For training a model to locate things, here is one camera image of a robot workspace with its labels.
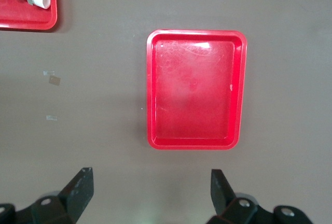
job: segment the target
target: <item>gray surface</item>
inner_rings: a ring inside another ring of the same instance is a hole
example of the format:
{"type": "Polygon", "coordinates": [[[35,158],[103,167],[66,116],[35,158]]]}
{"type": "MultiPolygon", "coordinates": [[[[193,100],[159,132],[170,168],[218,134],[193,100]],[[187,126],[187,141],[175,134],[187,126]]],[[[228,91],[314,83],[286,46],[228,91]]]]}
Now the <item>gray surface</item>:
{"type": "Polygon", "coordinates": [[[0,202],[26,207],[92,166],[79,223],[203,224],[220,168],[265,209],[293,205],[330,223],[330,0],[60,0],[59,11],[54,33],[0,32],[0,202]],[[247,36],[235,149],[148,146],[145,45],[162,28],[247,36]]]}

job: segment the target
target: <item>red tray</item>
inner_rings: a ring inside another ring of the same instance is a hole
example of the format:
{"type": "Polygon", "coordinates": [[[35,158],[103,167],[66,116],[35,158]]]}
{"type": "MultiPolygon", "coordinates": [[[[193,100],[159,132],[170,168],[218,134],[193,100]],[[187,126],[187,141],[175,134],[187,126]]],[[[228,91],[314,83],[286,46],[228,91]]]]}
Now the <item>red tray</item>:
{"type": "Polygon", "coordinates": [[[47,10],[31,6],[26,0],[0,0],[0,28],[49,30],[57,18],[57,0],[51,0],[47,10]]]}
{"type": "Polygon", "coordinates": [[[239,139],[247,41],[237,31],[157,30],[147,41],[147,137],[156,149],[239,139]]]}

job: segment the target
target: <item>screw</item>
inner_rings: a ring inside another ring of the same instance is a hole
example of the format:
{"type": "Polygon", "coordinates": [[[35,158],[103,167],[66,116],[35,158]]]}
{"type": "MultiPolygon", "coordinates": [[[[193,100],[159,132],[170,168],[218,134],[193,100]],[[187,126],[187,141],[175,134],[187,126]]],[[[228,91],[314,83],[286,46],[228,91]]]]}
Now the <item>screw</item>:
{"type": "Polygon", "coordinates": [[[40,204],[42,206],[45,206],[45,205],[50,204],[50,203],[51,203],[51,199],[47,198],[47,199],[42,200],[42,202],[40,204]]]}
{"type": "Polygon", "coordinates": [[[287,207],[284,207],[281,209],[281,212],[285,215],[285,216],[290,216],[290,217],[294,217],[295,214],[292,210],[290,210],[289,208],[287,207]]]}
{"type": "Polygon", "coordinates": [[[239,204],[242,206],[242,207],[250,207],[250,203],[249,201],[245,200],[245,199],[241,199],[239,201],[239,204]]]}

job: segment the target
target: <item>tape piece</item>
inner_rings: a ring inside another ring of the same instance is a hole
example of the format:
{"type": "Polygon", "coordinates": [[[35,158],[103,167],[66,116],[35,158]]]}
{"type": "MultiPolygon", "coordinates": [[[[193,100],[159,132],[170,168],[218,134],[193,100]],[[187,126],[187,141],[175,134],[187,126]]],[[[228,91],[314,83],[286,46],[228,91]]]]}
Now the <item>tape piece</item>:
{"type": "Polygon", "coordinates": [[[53,120],[53,121],[57,121],[57,120],[58,120],[58,118],[57,118],[57,116],[51,116],[51,115],[48,115],[48,116],[46,116],[46,120],[53,120]]]}
{"type": "Polygon", "coordinates": [[[51,75],[51,76],[50,76],[50,80],[49,80],[48,82],[49,82],[50,84],[53,84],[53,85],[59,86],[59,85],[60,85],[60,80],[61,80],[61,78],[51,75]]]}
{"type": "Polygon", "coordinates": [[[55,71],[44,70],[44,75],[55,75],[55,74],[56,74],[55,71]]]}

